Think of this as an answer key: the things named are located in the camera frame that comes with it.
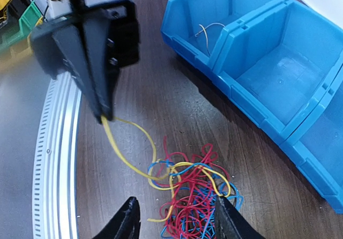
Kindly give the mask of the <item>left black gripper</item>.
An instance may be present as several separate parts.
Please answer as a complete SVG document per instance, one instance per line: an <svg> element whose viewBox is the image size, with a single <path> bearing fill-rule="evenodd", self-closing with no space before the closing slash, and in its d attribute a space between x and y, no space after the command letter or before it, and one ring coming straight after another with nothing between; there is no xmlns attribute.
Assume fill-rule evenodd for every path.
<svg viewBox="0 0 343 239"><path fill-rule="evenodd" d="M34 55L53 78L71 73L94 117L113 120L108 74L139 61L139 24L132 0L85 7L38 25L31 33Z"/></svg>

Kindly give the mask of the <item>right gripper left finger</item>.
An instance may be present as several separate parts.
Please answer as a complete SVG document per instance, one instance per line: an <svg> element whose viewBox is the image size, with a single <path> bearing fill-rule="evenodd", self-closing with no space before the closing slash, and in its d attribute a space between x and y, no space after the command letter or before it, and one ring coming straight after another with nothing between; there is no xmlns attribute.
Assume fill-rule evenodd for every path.
<svg viewBox="0 0 343 239"><path fill-rule="evenodd" d="M94 239L138 239L140 234L140 206L136 197L129 197Z"/></svg>

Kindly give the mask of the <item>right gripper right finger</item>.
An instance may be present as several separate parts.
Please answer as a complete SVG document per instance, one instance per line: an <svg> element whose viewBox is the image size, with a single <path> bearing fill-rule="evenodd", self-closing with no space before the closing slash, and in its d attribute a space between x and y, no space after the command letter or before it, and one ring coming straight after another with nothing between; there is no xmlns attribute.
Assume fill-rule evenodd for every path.
<svg viewBox="0 0 343 239"><path fill-rule="evenodd" d="M231 202L222 196L218 197L215 202L214 223L216 239L264 239Z"/></svg>

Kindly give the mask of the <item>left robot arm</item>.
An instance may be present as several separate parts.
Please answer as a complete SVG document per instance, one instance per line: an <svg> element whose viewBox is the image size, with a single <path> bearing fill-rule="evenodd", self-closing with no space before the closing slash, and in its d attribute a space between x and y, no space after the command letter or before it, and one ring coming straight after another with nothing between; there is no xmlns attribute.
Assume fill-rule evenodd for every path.
<svg viewBox="0 0 343 239"><path fill-rule="evenodd" d="M33 53L52 79L70 73L98 121L112 120L120 70L139 61L136 5L132 0L93 6L85 0L68 1L70 13L33 28Z"/></svg>

